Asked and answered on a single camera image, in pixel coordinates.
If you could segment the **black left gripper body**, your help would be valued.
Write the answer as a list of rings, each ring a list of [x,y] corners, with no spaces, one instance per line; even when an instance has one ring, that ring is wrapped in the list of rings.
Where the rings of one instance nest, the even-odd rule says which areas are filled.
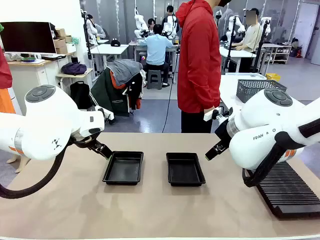
[[[78,148],[88,148],[89,150],[98,150],[100,144],[97,141],[97,137],[100,132],[94,133],[90,136],[83,138],[82,140],[77,140],[75,136],[70,137],[70,144],[76,145]]]

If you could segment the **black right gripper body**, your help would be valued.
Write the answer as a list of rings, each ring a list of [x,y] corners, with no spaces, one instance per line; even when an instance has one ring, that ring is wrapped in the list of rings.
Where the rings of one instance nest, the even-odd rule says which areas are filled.
[[[213,119],[218,122],[218,127],[214,133],[219,137],[217,148],[229,148],[231,137],[227,131],[229,122],[229,112],[223,113],[224,107],[217,107],[213,110]]]

